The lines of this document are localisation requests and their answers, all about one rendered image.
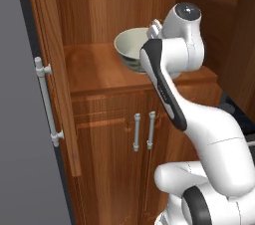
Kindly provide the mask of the wooden lower cabinet door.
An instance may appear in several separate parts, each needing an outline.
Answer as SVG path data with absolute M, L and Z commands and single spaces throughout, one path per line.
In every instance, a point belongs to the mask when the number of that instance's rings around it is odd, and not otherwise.
M 75 178 L 77 225 L 137 225 L 143 144 L 133 151 L 143 94 L 73 102 L 82 174 Z
M 177 87 L 188 100 L 206 106 L 217 106 L 222 94 L 217 84 L 195 84 Z M 145 137 L 148 135 L 148 113 L 155 112 L 154 132 L 151 150 L 144 144 L 142 156 L 142 177 L 140 178 L 140 213 L 138 225 L 153 225 L 157 215 L 167 203 L 167 194 L 160 192 L 154 183 L 155 169 L 171 161 L 198 160 L 195 148 L 183 132 L 176 129 L 155 91 L 148 94 L 145 121 Z

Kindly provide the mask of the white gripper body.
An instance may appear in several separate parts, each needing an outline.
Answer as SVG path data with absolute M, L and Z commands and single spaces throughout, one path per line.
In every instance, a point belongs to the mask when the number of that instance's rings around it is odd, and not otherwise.
M 146 31 L 146 35 L 149 39 L 161 39 L 162 25 L 157 19 L 154 19 Z

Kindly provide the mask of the wooden cabinet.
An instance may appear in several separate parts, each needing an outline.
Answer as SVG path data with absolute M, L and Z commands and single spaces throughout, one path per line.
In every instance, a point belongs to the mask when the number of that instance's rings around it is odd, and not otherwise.
M 148 94 L 154 87 L 145 74 L 128 69 L 114 47 L 118 33 L 129 27 L 147 25 L 163 17 L 177 0 L 56 0 L 59 10 L 71 102 L 87 97 L 143 94 L 145 111 L 143 150 Z M 75 178 L 67 174 L 77 225 L 78 200 Z

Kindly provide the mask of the pale green bowl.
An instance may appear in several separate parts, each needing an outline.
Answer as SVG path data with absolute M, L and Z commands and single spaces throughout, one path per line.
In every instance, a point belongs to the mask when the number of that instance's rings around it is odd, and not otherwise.
M 124 65 L 139 74 L 145 73 L 140 64 L 139 50 L 148 39 L 153 39 L 147 31 L 145 27 L 127 29 L 119 33 L 114 40 L 115 49 Z

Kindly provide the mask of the wooden open cabinet door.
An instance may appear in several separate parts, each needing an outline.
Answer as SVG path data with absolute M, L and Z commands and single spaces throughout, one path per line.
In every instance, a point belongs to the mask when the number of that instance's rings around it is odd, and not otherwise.
M 56 0 L 31 0 L 43 60 L 50 64 L 51 95 L 64 136 L 73 176 L 82 174 L 64 46 Z

